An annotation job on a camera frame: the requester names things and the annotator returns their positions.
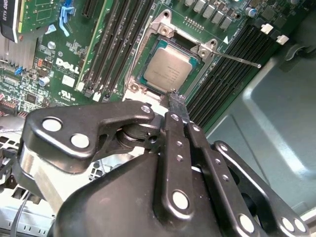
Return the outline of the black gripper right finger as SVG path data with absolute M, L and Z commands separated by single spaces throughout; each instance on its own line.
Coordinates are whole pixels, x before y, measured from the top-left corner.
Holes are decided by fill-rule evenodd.
M 177 95 L 175 110 L 186 122 L 193 163 L 204 177 L 221 232 L 226 237 L 308 237 L 307 224 L 225 142 L 209 144 L 193 123 L 185 97 Z

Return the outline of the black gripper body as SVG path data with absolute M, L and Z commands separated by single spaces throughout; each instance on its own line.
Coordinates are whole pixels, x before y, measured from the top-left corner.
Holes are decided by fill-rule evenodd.
M 228 237 L 219 197 L 192 170 L 189 153 L 145 154 L 74 192 L 53 225 L 55 237 Z

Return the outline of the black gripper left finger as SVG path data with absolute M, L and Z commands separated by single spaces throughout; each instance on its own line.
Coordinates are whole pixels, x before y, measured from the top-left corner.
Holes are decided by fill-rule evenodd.
M 58 214 L 74 192 L 135 158 L 190 154 L 176 96 L 168 93 L 158 106 L 127 99 L 35 110 L 22 132 L 22 173 Z

